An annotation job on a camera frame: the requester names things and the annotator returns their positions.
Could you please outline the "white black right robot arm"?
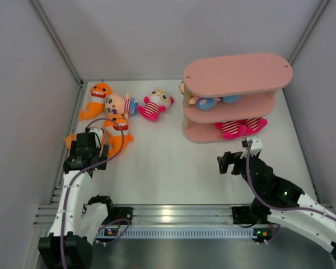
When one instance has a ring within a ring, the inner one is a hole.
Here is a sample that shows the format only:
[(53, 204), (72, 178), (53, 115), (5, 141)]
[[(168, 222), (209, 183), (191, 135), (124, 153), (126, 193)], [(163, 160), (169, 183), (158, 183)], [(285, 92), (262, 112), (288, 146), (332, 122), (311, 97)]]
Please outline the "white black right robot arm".
[(226, 152), (217, 157), (221, 174), (230, 165), (232, 175), (241, 176), (254, 200), (250, 216), (256, 222), (272, 222), (315, 242), (336, 261), (336, 214), (310, 197), (302, 188), (274, 174), (258, 156)]

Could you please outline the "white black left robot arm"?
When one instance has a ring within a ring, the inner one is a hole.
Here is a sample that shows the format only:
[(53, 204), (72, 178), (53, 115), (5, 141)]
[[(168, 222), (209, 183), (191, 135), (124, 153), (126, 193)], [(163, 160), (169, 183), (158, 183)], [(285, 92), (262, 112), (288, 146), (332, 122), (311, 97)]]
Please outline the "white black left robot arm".
[(103, 136), (101, 128), (86, 128), (65, 139), (71, 145), (59, 206), (47, 236), (38, 243), (47, 268), (90, 268), (99, 228), (115, 219), (111, 198), (99, 195), (100, 184), (93, 178), (95, 170), (106, 169), (109, 147)]

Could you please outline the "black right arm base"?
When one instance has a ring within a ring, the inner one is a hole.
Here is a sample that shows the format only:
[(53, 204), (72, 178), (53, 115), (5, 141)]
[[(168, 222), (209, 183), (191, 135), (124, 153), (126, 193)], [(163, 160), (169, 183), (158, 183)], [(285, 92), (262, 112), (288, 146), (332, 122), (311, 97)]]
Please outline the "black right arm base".
[(261, 219), (254, 216), (250, 212), (249, 206), (235, 206), (232, 207), (232, 218), (233, 222), (236, 225), (242, 227), (252, 227), (256, 224), (268, 224), (269, 222), (266, 219)]

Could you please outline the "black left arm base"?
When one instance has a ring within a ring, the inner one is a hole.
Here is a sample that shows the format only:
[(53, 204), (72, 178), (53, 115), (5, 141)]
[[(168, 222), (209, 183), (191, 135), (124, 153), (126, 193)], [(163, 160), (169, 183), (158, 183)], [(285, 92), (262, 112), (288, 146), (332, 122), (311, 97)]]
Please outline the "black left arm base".
[(131, 224), (132, 218), (133, 218), (133, 208), (132, 207), (125, 207), (125, 206), (114, 207), (113, 214), (112, 214), (112, 220), (127, 219), (129, 224)]

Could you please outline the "orange shark plush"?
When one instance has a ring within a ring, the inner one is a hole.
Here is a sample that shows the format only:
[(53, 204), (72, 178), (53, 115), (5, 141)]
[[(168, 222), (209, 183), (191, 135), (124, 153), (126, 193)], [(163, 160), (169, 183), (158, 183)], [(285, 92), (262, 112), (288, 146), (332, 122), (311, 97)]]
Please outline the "orange shark plush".
[(81, 109), (79, 120), (94, 119), (98, 117), (105, 108), (105, 100), (112, 93), (112, 89), (104, 82), (93, 85), (89, 90), (90, 101), (86, 109)]
[[(122, 115), (113, 114), (106, 118), (102, 118), (104, 126), (104, 144), (109, 145), (108, 158), (112, 159), (120, 155), (127, 148), (130, 142), (134, 141), (134, 137), (129, 133), (129, 122)], [(79, 133), (70, 134), (64, 139), (67, 149), (70, 151), (71, 142), (76, 139)]]

